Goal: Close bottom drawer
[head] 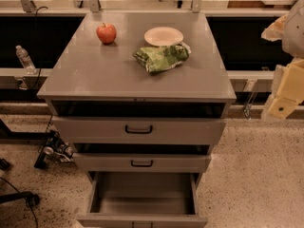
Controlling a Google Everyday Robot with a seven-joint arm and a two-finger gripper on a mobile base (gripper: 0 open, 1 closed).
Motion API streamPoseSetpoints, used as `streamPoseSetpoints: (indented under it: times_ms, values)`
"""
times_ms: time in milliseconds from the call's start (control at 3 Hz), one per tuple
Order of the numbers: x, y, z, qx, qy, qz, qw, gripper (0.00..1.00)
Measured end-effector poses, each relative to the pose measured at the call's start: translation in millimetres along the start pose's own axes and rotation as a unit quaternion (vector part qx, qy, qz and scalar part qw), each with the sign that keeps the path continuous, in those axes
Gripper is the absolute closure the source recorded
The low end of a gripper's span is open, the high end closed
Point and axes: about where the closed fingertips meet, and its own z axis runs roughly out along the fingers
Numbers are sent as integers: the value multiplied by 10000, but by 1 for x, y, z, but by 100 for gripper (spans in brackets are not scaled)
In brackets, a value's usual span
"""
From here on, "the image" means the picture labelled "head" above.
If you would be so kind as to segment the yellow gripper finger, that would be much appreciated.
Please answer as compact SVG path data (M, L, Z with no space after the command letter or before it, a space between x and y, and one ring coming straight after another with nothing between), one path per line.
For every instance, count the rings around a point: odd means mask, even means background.
M270 95L261 113L261 119L266 122L279 122L291 115L297 107L296 102L288 99L275 98Z

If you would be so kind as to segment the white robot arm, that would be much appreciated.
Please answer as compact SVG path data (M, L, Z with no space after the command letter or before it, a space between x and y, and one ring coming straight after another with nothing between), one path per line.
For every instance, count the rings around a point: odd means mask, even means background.
M272 93L261 114L264 121L276 122L286 119L304 102L304 0L298 0L288 14L276 19L261 38L280 40L283 51L293 57L288 65L275 67Z

